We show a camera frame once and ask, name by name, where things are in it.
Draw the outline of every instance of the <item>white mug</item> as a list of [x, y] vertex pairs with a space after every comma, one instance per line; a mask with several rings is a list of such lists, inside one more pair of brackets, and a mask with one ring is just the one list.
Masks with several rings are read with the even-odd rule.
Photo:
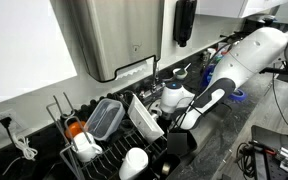
[[143, 149], [132, 148], [125, 156], [119, 170], [121, 180], [135, 179], [148, 165], [148, 156]]
[[93, 135], [89, 132], [86, 132], [86, 134], [91, 143], [88, 142], [85, 134], [81, 132], [74, 137], [78, 150], [75, 149], [74, 145], [72, 146], [72, 150], [76, 153], [81, 162], [89, 162], [91, 159], [95, 158], [96, 155], [103, 152], [103, 149], [95, 143]]

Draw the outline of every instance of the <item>black dish rack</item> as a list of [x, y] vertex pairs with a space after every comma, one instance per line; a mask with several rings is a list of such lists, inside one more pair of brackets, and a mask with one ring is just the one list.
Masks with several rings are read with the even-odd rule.
[[[63, 128], [63, 126], [67, 128], [67, 123], [73, 119], [80, 123], [80, 120], [76, 115], [78, 111], [73, 109], [67, 95], [65, 93], [63, 94], [67, 100], [67, 103], [72, 109], [71, 115], [63, 114], [60, 104], [55, 96], [55, 102], [49, 104], [46, 109], [66, 143], [65, 148], [60, 152], [60, 156], [66, 165], [70, 168], [70, 170], [74, 173], [77, 179], [119, 179], [118, 170], [123, 163], [123, 158], [125, 157], [127, 151], [133, 147], [139, 147], [146, 151], [149, 156], [149, 168], [147, 168], [146, 172], [150, 172], [151, 179], [158, 179], [157, 176], [153, 173], [151, 165], [152, 163], [158, 161], [162, 155], [166, 154], [167, 140], [164, 136], [161, 136], [152, 144], [149, 144], [130, 120], [123, 120], [129, 121], [129, 126], [131, 128], [126, 131], [119, 128], [115, 134], [115, 136], [119, 136], [119, 138], [111, 139], [110, 142], [96, 142], [99, 146], [102, 147], [102, 154], [97, 155], [94, 159], [87, 163], [81, 163], [78, 161], [74, 152], [71, 150], [74, 144], [72, 144], [69, 139], [66, 138], [64, 134], [65, 128]], [[50, 110], [52, 106], [57, 106], [59, 112], [61, 113], [61, 119], [65, 119], [64, 124], [61, 120], [54, 118], [55, 116]]]

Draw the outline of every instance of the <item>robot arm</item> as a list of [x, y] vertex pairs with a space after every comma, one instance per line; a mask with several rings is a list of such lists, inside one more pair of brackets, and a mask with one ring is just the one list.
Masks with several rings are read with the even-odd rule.
[[187, 109], [185, 118], [181, 117], [177, 125], [186, 130], [194, 129], [201, 114], [226, 99], [248, 79], [283, 56], [288, 58], [288, 32], [283, 33], [273, 28], [258, 29], [223, 57], [214, 69], [210, 84], [200, 96], [193, 99], [192, 94], [178, 85], [173, 89], [165, 87], [160, 108], [167, 114], [173, 113], [180, 104], [179, 100], [186, 94], [192, 99], [189, 101], [191, 106]]

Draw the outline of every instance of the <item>black soap dispenser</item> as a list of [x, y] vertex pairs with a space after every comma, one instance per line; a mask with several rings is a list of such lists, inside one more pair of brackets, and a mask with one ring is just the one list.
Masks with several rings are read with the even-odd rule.
[[178, 0], [176, 2], [173, 39], [180, 47], [186, 46], [192, 34], [197, 0]]

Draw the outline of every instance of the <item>gray countertop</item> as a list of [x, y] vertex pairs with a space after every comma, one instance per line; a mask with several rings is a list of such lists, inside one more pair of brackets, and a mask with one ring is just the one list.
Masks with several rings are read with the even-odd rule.
[[169, 179], [212, 179], [248, 117], [269, 89], [271, 79], [271, 74], [255, 75], [240, 87], [248, 95], [246, 100], [226, 100], [225, 104], [232, 108], [228, 115], [206, 119], [197, 129], [192, 130], [199, 145], [194, 152], [196, 157], [192, 162], [188, 161], [188, 165], [179, 166]]

